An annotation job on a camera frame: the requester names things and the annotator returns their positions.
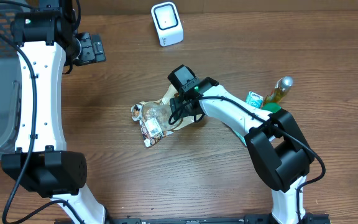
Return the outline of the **brown Pantree snack bag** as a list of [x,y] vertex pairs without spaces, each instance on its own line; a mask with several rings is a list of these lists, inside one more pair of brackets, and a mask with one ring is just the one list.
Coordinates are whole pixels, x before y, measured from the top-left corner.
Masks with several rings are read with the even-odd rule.
[[157,101],[141,101],[131,108],[132,119],[139,122],[146,147],[151,147],[168,135],[194,122],[191,116],[179,119],[174,125],[168,123],[172,114],[170,99],[178,92],[170,85],[164,96]]

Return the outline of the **teal Kleenex tissue pack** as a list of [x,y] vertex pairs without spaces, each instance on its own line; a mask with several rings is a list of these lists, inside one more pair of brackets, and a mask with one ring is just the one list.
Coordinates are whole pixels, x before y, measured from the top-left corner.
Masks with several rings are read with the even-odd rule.
[[245,102],[248,105],[251,105],[255,108],[260,108],[262,106],[263,101],[264,101],[263,96],[260,96],[259,94],[255,93],[253,91],[250,91],[248,93],[246,100],[245,100]]

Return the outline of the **green lid white jar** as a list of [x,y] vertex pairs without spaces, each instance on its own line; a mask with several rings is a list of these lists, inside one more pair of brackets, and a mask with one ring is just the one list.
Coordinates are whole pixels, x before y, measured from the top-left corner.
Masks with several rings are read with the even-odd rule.
[[281,106],[277,103],[267,103],[263,105],[262,109],[272,113],[276,113],[281,110]]

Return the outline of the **yellow oil bottle silver cap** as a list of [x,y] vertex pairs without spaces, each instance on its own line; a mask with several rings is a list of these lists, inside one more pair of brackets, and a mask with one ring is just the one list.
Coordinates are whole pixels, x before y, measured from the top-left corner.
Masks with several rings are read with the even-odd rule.
[[279,104],[283,98],[289,93],[293,86],[293,78],[285,76],[276,83],[272,92],[264,98],[263,105],[268,103]]

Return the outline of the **teal wet wipes pack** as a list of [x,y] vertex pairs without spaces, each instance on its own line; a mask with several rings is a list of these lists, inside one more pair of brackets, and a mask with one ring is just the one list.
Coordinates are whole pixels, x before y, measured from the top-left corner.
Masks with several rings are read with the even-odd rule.
[[234,134],[241,140],[241,142],[245,145],[245,146],[247,146],[247,144],[246,144],[246,141],[245,141],[245,139],[244,139],[244,136],[242,136],[240,133],[238,133],[237,131],[233,131],[234,132]]

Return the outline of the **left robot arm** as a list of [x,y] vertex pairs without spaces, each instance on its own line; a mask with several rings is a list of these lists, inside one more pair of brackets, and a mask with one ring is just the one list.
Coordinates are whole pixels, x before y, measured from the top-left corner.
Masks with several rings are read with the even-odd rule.
[[87,186],[87,164],[67,150],[62,128],[62,76],[74,66],[105,61],[98,35],[78,32],[78,1],[40,1],[11,24],[21,66],[19,131],[3,171],[23,187],[59,205],[72,223],[109,223],[107,209]]

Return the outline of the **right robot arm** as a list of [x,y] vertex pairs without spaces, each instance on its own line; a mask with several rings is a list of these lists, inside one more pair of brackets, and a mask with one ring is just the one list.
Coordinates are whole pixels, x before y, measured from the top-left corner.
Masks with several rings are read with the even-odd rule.
[[276,112],[255,108],[230,94],[216,80],[200,80],[185,65],[168,76],[178,91],[170,100],[168,123],[192,116],[220,120],[241,134],[254,169],[272,191],[272,223],[305,223],[302,188],[315,156],[293,116],[284,109]]

